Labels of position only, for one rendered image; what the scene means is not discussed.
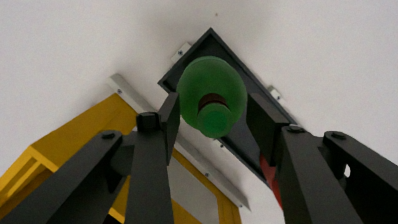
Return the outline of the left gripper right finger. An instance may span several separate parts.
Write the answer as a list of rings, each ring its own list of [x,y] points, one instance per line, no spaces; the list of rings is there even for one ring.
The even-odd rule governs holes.
[[[341,131],[320,137],[290,124],[258,93],[248,93],[246,124],[276,167],[285,224],[398,224],[392,161]]]

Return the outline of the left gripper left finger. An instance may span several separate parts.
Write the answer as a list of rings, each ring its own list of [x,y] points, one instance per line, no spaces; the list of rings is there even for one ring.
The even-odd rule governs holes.
[[[167,166],[180,125],[179,92],[158,112],[136,115],[136,124],[129,135],[97,134],[0,224],[102,224],[129,175],[124,224],[174,224]]]

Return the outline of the dark grey tray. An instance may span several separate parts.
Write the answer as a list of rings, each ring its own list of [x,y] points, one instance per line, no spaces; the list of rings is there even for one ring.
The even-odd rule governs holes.
[[[248,93],[258,93],[291,124],[298,125],[211,27],[157,82],[157,84],[168,94],[170,92],[176,92],[177,84],[188,64],[194,59],[206,55],[223,59],[239,73],[246,86],[247,100]],[[246,112],[247,102],[242,116],[232,126],[230,132],[216,139],[271,190],[260,167],[259,159],[261,150],[246,124]]]

